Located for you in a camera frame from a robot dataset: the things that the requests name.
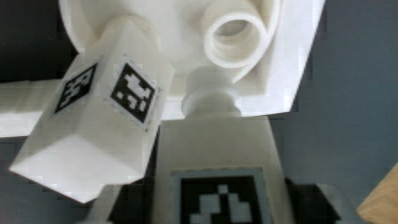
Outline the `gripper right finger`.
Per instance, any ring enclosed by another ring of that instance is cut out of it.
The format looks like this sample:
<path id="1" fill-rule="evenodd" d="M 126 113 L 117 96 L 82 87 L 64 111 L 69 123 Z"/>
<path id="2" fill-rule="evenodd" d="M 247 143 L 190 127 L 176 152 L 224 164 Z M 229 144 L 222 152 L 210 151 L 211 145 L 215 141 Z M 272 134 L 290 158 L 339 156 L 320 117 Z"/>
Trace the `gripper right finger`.
<path id="1" fill-rule="evenodd" d="M 364 224 L 339 189 L 320 183 L 286 179 L 297 224 Z"/>

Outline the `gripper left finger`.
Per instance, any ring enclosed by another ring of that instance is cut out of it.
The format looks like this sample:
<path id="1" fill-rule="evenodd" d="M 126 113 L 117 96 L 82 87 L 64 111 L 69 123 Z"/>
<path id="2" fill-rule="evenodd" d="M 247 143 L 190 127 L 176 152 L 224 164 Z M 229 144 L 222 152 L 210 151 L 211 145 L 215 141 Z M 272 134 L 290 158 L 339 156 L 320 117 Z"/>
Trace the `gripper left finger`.
<path id="1" fill-rule="evenodd" d="M 151 202 L 151 185 L 108 185 L 76 224 L 149 224 Z"/>

